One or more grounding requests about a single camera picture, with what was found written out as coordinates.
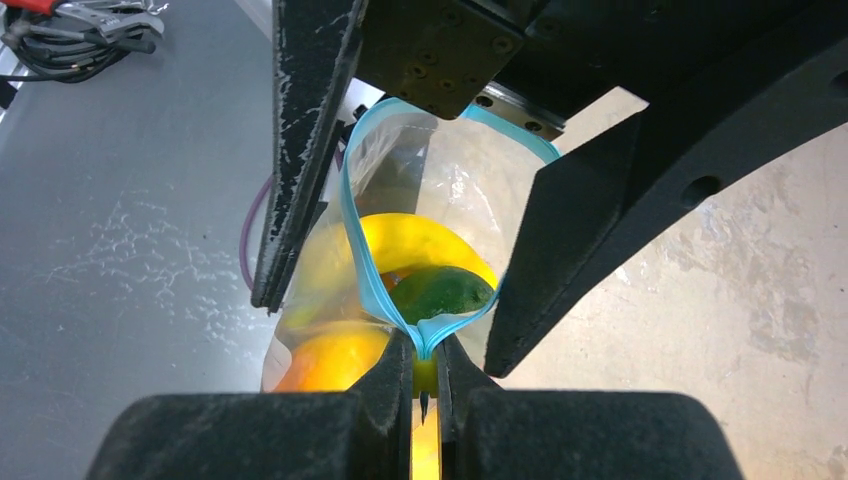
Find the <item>yellow banana bunch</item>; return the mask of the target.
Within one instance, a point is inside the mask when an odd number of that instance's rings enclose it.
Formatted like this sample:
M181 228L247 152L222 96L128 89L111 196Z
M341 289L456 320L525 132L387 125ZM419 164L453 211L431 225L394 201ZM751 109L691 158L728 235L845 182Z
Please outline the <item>yellow banana bunch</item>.
M428 266L454 266L482 277L491 287L497 275L478 253L447 227L407 213L362 217L360 225L379 274ZM304 244L294 286L316 292L355 281L352 250L342 222L321 225Z

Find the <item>clear zip top bag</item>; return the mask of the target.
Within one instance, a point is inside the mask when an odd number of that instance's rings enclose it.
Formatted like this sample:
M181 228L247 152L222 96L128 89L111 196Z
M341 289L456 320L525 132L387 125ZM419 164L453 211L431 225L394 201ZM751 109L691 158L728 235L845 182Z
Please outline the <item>clear zip top bag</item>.
M549 141L470 106L442 120L399 99L355 124L310 229L260 387L352 386L400 333L421 359L456 335L481 362Z

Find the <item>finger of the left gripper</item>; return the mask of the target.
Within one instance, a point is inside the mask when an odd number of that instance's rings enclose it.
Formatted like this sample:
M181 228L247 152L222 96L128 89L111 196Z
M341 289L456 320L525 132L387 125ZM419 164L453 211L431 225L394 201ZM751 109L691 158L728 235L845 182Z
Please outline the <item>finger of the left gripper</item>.
M251 303L276 312L338 141L337 114L362 45L364 1L274 1L272 181Z

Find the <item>orange mango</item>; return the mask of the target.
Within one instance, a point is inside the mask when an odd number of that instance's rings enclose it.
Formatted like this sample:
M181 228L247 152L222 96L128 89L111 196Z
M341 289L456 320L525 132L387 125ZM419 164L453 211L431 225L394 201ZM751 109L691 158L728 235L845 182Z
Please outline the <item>orange mango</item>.
M390 335L381 328L346 326L313 336L283 362L282 375L270 378L268 392L344 391L381 358Z

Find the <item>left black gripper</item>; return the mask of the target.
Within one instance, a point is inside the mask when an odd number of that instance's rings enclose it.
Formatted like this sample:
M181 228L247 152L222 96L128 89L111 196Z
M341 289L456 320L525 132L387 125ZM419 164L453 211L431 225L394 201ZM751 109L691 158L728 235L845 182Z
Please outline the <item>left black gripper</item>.
M615 87L646 102L537 173L495 377L705 199L847 120L843 1L365 1L357 29L357 77L443 119L490 85L553 123Z

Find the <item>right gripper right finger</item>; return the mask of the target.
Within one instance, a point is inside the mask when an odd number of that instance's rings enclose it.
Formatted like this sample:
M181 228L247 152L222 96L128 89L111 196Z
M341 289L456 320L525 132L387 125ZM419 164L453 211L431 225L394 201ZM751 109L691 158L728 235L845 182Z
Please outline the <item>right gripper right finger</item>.
M445 479L740 479L715 417L679 393L507 390L436 349Z

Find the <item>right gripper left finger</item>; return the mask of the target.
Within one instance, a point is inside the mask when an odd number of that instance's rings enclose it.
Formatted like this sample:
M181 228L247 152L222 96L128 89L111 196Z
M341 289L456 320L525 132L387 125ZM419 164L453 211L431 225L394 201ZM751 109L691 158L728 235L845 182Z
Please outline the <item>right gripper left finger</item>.
M105 435L89 479L407 479L414 348L394 333L350 389L142 398Z

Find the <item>green avocado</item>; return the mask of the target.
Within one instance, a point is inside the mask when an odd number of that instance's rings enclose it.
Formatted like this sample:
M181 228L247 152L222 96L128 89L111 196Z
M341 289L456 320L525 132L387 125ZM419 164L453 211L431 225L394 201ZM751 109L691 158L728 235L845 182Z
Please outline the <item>green avocado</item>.
M396 309L410 325L442 314L477 311L493 294L494 289L482 277L454 266L415 271L389 291Z

